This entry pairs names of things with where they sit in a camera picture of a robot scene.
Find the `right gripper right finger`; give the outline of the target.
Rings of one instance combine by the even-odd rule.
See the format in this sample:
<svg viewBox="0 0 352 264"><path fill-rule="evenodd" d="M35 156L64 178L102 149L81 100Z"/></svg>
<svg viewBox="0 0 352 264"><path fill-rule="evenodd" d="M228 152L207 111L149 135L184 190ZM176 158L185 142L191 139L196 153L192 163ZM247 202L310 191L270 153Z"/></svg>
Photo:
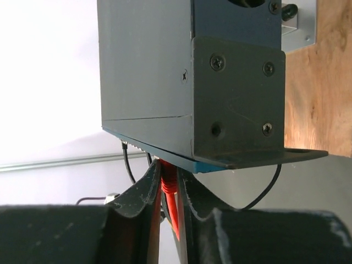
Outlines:
<svg viewBox="0 0 352 264"><path fill-rule="evenodd" d="M177 169L181 263L233 263L225 216L236 209L212 193L187 170Z"/></svg>

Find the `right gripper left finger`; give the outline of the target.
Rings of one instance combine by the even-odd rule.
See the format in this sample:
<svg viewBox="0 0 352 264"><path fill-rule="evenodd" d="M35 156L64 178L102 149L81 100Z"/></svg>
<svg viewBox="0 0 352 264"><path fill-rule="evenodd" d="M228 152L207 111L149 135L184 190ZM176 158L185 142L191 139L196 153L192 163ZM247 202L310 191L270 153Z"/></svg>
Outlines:
<svg viewBox="0 0 352 264"><path fill-rule="evenodd" d="M104 263L158 263L161 216L161 164L108 203Z"/></svg>

